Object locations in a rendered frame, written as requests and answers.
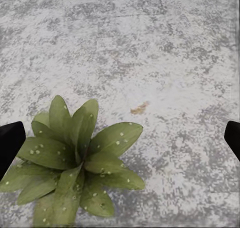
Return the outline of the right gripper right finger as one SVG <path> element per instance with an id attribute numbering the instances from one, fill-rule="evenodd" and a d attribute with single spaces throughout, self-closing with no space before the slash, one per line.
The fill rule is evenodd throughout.
<path id="1" fill-rule="evenodd" d="M 229 121 L 227 123 L 224 139 L 240 161 L 240 123 Z"/>

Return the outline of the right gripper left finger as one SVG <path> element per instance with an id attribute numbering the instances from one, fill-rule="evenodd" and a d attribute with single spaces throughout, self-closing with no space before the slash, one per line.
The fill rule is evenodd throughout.
<path id="1" fill-rule="evenodd" d="M 26 140 L 23 122 L 0 126 L 0 181 Z"/>

